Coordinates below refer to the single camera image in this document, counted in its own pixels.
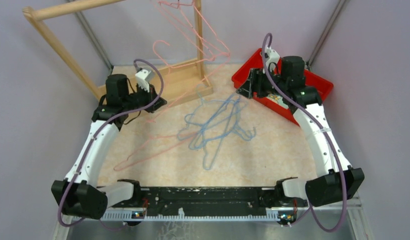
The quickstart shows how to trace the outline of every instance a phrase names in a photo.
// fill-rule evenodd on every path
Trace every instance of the white wall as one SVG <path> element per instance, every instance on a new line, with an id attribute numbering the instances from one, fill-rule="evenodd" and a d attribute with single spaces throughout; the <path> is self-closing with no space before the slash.
<path id="1" fill-rule="evenodd" d="M 352 0 L 313 70 L 375 239 L 410 239 L 410 0 Z"/>
<path id="2" fill-rule="evenodd" d="M 64 0 L 0 1 L 0 240 L 51 239 L 63 179 L 82 148 L 97 101 L 23 17 Z M 47 20 L 87 74 L 107 69 L 72 15 Z"/>
<path id="3" fill-rule="evenodd" d="M 160 15 L 152 2 L 127 0 L 85 11 L 85 16 L 114 65 L 130 65 L 134 58 L 158 63 L 152 52 L 156 40 L 161 55 L 170 62 L 196 56 L 196 49 Z M 273 47 L 282 55 L 308 59 L 338 0 L 202 0 L 202 13 L 231 51 L 231 61 L 243 63 L 272 32 Z M 193 22 L 191 8 L 184 10 Z M 204 38 L 216 44 L 203 24 Z"/>

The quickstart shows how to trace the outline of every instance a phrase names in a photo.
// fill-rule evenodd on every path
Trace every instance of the beige tabletop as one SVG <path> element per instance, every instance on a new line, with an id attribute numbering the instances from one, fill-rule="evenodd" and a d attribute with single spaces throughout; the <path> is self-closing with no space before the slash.
<path id="1" fill-rule="evenodd" d="M 224 101 L 234 93 L 231 77 L 240 66 L 226 65 L 211 76 L 209 80 L 214 93 L 205 96 L 205 101 Z M 207 65 L 207 72 L 215 67 Z M 114 69 L 114 73 L 128 75 L 130 71 L 124 67 Z M 203 149 L 189 149 L 193 138 L 180 141 L 175 136 L 187 126 L 185 116 L 201 104 L 201 100 L 196 99 L 147 114 L 124 125 L 106 156 L 98 185 L 109 185 L 118 179 L 133 179 L 146 187 L 270 187 L 277 180 L 288 177 L 314 179 L 315 163 L 302 130 L 259 102 L 244 97 L 241 99 L 247 106 L 240 112 L 238 125 L 244 130 L 255 129 L 256 136 L 245 141 L 230 133 L 224 138 L 211 170 L 203 169 Z M 193 119 L 205 122 L 221 104 L 205 103 Z M 221 114 L 222 119 L 230 113 L 231 108 L 227 109 L 227 113 Z M 224 127 L 222 123 L 204 134 L 206 138 L 218 136 Z M 207 143 L 207 163 L 211 162 L 218 145 L 218 140 Z"/>

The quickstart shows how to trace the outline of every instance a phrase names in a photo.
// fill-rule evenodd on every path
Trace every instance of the wooden clothes rack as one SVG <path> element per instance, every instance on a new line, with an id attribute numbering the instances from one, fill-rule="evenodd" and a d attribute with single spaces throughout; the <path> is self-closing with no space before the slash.
<path id="1" fill-rule="evenodd" d="M 56 35 L 49 29 L 44 23 L 44 20 L 56 18 L 59 16 L 80 12 L 83 10 L 93 9 L 100 6 L 105 6 L 123 0 L 78 0 L 69 3 L 64 3 L 56 6 L 50 6 L 39 10 L 34 10 L 32 7 L 27 6 L 22 9 L 25 18 L 30 24 L 38 31 L 38 33 L 46 40 L 46 42 L 55 50 L 55 52 L 61 57 L 61 59 L 68 65 L 68 67 L 74 72 L 74 74 L 86 85 L 86 87 L 93 93 L 97 100 L 106 94 L 105 85 L 96 86 L 96 84 L 89 78 L 82 67 L 77 63 L 73 56 L 68 52 L 64 45 L 59 41 Z M 195 1 L 195 7 L 198 11 L 201 11 L 201 0 Z M 199 36 L 202 37 L 202 17 L 194 11 L 195 29 Z M 196 44 L 199 49 L 203 48 L 201 39 L 196 37 Z M 197 50 L 197 57 L 188 61 L 180 62 L 173 67 L 185 65 L 188 63 L 194 63 L 197 60 L 204 58 L 203 53 Z M 176 98 L 184 94 L 187 90 L 192 89 L 195 85 L 200 83 L 205 77 L 204 62 L 200 61 L 197 64 L 190 64 L 184 67 L 178 67 L 171 70 L 168 73 L 170 67 L 160 68 L 164 78 L 165 88 L 162 93 L 162 97 L 168 101 L 169 104 L 173 103 Z M 128 76 L 130 82 L 135 83 L 136 78 L 134 75 Z M 198 93 L 202 96 L 206 96 L 213 93 L 213 87 L 210 82 L 205 79 L 202 81 L 203 86 L 200 85 L 196 91 L 191 91 L 180 98 L 173 104 L 179 105 L 198 98 Z M 156 89 L 160 89 L 161 83 L 157 77 L 151 80 Z"/>

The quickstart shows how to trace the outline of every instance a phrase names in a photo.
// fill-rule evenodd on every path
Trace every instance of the red basket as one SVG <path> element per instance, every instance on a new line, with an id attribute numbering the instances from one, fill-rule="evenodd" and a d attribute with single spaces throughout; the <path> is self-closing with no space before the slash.
<path id="1" fill-rule="evenodd" d="M 245 62 L 245 64 L 237 70 L 237 72 L 231 77 L 231 80 L 234 83 L 234 88 L 239 88 L 248 78 L 249 71 L 252 68 L 262 68 L 263 62 L 261 59 L 261 48 L 256 50 L 256 52 Z M 281 69 L 282 61 L 279 60 L 277 63 L 278 69 Z M 314 73 L 304 70 L 304 75 L 306 77 L 305 84 L 307 86 L 314 86 L 318 93 L 321 96 L 321 99 L 324 101 L 329 93 L 333 89 L 333 83 L 327 81 L 326 79 L 315 75 Z M 294 116 L 292 115 L 291 111 L 286 107 L 275 102 L 270 97 L 253 97 L 256 101 L 260 102 L 267 108 L 273 110 L 274 112 L 282 115 L 286 119 L 290 120 L 292 123 L 298 125 L 297 121 L 295 121 Z"/>

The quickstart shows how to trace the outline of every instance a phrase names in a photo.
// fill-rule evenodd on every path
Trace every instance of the wooden rod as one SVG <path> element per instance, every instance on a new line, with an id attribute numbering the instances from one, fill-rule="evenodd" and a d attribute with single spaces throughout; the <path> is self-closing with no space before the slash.
<path id="1" fill-rule="evenodd" d="M 99 100 L 101 98 L 100 91 L 95 83 L 83 71 L 77 61 L 65 49 L 64 45 L 59 41 L 55 34 L 43 21 L 37 21 L 33 18 L 34 9 L 30 6 L 22 9 L 24 17 L 38 31 L 38 33 L 46 40 L 46 42 L 55 50 L 60 58 L 68 65 L 75 75 L 90 89 L 93 95 Z"/>
<path id="2" fill-rule="evenodd" d="M 197 8 L 198 12 L 202 12 L 202 1 L 201 0 L 195 0 L 194 5 Z M 195 29 L 198 35 L 202 38 L 203 37 L 202 17 L 196 11 L 194 11 L 194 23 L 195 23 L 194 25 L 195 25 Z M 202 44 L 201 39 L 198 36 L 196 36 L 196 45 L 199 47 L 199 49 L 197 50 L 197 59 L 202 60 L 204 59 L 204 54 L 202 52 L 204 50 L 204 46 Z M 199 72 L 200 79 L 203 79 L 205 77 L 204 61 L 198 62 L 196 66 L 197 66 L 197 71 Z"/>
<path id="3" fill-rule="evenodd" d="M 41 21 L 121 1 L 124 0 L 77 0 L 35 10 L 31 15 L 34 20 Z"/>

